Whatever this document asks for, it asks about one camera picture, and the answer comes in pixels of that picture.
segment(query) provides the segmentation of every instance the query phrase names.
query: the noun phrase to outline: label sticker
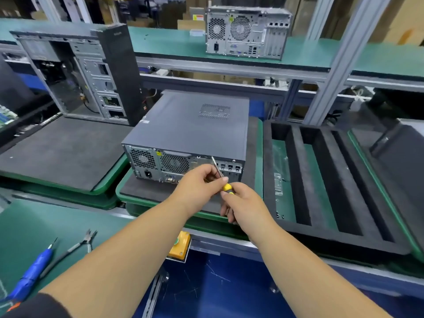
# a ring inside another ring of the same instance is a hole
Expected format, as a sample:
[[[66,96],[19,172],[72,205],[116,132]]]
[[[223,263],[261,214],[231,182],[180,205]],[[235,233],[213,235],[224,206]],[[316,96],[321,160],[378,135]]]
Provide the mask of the label sticker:
[[[204,15],[203,14],[194,14],[193,15],[193,20],[194,21],[205,21]]]

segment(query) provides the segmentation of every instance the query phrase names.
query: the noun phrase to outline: foam packaging tray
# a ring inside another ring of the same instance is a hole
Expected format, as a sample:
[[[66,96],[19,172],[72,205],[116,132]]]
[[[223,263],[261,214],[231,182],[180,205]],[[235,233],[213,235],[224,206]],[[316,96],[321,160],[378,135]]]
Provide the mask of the foam packaging tray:
[[[346,133],[273,121],[263,126],[264,201],[284,230],[318,254],[356,261],[383,263],[411,252],[406,236]],[[277,217],[273,140],[285,143],[294,221]],[[319,167],[315,173],[321,174],[322,187],[312,178],[316,174],[312,173],[307,148],[313,149]],[[323,194],[331,207],[324,207]],[[334,214],[334,227],[326,221],[329,208]]]

